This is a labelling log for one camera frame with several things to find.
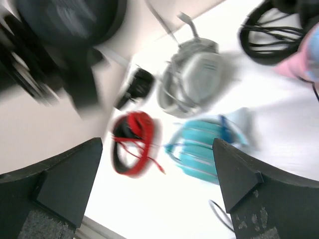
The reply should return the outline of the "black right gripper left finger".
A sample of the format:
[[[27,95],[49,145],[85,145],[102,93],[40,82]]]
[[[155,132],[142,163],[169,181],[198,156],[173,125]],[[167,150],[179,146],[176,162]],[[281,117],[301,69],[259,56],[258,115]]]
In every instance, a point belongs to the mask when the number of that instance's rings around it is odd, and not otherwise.
[[[0,176],[2,239],[71,239],[81,226],[103,145],[92,138]]]

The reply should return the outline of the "black Panasonic headphones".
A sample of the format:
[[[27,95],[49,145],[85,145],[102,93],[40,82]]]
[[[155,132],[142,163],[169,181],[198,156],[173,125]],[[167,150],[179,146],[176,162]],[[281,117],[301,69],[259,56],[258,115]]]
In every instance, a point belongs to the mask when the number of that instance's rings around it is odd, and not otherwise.
[[[122,26],[125,0],[10,0],[0,7],[0,91],[21,87],[41,104],[64,90],[80,113],[100,110],[98,45]]]

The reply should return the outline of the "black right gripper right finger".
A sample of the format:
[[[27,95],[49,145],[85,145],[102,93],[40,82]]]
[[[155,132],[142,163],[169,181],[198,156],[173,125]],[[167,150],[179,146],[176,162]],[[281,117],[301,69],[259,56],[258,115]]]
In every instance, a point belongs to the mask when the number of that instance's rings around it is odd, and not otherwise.
[[[221,139],[212,149],[236,238],[318,239],[318,181],[267,164]]]

